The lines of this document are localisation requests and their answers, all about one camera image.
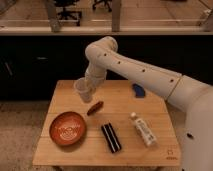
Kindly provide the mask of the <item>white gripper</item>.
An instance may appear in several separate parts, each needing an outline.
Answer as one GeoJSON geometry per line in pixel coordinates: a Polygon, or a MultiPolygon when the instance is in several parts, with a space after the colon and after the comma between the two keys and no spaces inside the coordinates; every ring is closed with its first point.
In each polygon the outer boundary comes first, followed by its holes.
{"type": "Polygon", "coordinates": [[[92,94],[95,93],[96,88],[100,86],[106,79],[106,71],[97,69],[95,67],[88,67],[85,72],[86,87],[92,94]]]}

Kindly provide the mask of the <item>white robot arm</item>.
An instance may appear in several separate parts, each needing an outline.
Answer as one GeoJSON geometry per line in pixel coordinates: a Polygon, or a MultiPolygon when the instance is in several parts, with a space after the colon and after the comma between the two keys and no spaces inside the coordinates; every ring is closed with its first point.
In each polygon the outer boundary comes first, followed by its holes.
{"type": "Polygon", "coordinates": [[[186,113],[182,171],[213,171],[213,85],[117,53],[110,36],[85,48],[87,87],[93,91],[113,71],[186,113]]]}

